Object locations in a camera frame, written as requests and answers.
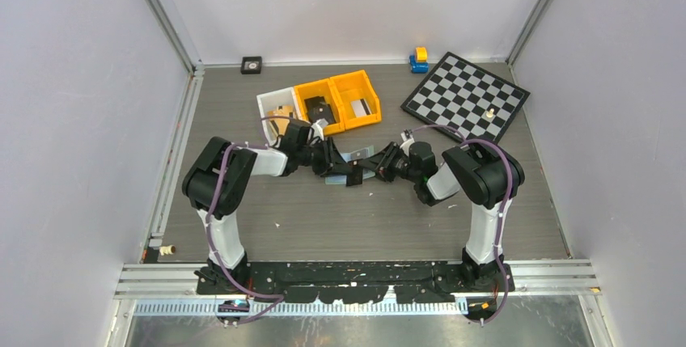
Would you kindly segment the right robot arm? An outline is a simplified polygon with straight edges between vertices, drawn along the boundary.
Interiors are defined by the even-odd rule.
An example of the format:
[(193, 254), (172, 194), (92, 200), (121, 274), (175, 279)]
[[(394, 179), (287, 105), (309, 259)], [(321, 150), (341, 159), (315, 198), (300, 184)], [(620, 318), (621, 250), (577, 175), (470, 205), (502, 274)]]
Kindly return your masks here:
[(483, 290), (505, 269), (502, 236), (511, 200), (525, 181), (519, 162), (492, 142), (472, 139), (442, 153), (438, 164), (432, 146), (410, 139), (390, 143), (358, 161), (375, 177), (413, 183), (418, 200), (437, 205), (462, 191), (472, 205), (470, 233), (462, 251), (459, 276), (471, 290)]

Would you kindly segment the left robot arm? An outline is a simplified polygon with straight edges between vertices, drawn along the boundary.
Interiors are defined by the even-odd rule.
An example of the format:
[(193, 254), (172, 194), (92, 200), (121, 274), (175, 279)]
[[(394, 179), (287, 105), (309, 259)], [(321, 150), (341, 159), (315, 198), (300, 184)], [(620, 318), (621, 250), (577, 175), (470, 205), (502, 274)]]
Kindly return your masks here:
[(250, 146), (213, 137), (182, 182), (182, 193), (198, 212), (209, 245), (209, 268), (228, 293), (248, 283), (247, 253), (239, 239), (237, 210), (255, 176), (284, 177), (310, 167), (319, 177), (343, 176), (348, 185), (363, 180), (363, 170), (343, 159), (319, 125), (290, 118), (271, 146)]

